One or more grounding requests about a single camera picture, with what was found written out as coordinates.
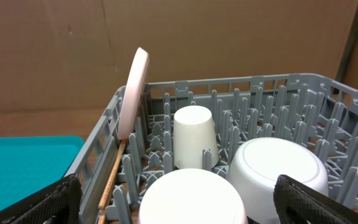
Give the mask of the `cream cup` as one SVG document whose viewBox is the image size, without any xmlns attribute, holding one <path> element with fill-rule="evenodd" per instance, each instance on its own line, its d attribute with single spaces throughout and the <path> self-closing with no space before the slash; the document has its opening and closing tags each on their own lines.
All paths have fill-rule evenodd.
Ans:
<svg viewBox="0 0 358 224">
<path fill-rule="evenodd" d="M 211 153 L 212 165 L 219 160 L 212 113 L 204 106 L 179 109 L 173 122 L 173 158 L 179 169 L 203 166 L 203 151 Z"/>
</svg>

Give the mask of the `pink small bowl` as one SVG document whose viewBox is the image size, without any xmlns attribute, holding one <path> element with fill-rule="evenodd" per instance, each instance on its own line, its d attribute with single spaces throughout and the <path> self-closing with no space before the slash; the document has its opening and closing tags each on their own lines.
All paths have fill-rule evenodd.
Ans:
<svg viewBox="0 0 358 224">
<path fill-rule="evenodd" d="M 140 224 L 244 224 L 246 211 L 236 189 L 203 169 L 180 169 L 156 180 L 139 208 Z"/>
</svg>

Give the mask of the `pink round plate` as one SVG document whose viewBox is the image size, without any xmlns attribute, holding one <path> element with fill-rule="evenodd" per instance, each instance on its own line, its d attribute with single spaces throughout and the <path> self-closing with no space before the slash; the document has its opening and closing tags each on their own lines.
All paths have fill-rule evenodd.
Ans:
<svg viewBox="0 0 358 224">
<path fill-rule="evenodd" d="M 118 127 L 118 138 L 127 139 L 134 129 L 140 97 L 144 90 L 145 79 L 149 69 L 149 54 L 139 47 L 132 61 L 127 85 L 122 100 L 122 109 Z"/>
</svg>

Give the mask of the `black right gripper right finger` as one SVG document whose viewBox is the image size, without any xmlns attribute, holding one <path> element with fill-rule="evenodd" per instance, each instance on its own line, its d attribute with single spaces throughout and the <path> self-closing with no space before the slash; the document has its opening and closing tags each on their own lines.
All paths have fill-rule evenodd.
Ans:
<svg viewBox="0 0 358 224">
<path fill-rule="evenodd" d="M 278 176 L 273 202 L 281 224 L 358 224 L 358 213 L 287 175 Z"/>
</svg>

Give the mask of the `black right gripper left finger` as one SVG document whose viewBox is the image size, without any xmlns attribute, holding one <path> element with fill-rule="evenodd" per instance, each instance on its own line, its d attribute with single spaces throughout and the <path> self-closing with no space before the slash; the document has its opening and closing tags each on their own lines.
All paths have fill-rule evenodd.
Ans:
<svg viewBox="0 0 358 224">
<path fill-rule="evenodd" d="M 78 174 L 70 174 L 0 211 L 0 224 L 79 224 L 83 191 Z"/>
</svg>

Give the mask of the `grey-green bowl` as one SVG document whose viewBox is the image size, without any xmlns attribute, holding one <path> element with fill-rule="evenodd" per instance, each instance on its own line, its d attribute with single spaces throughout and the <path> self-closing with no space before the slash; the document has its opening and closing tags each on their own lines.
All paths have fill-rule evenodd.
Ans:
<svg viewBox="0 0 358 224">
<path fill-rule="evenodd" d="M 282 174 L 329 194 L 323 162 L 309 149 L 280 138 L 255 138 L 239 146 L 226 180 L 241 196 L 248 218 L 257 223 L 279 223 L 273 191 Z"/>
</svg>

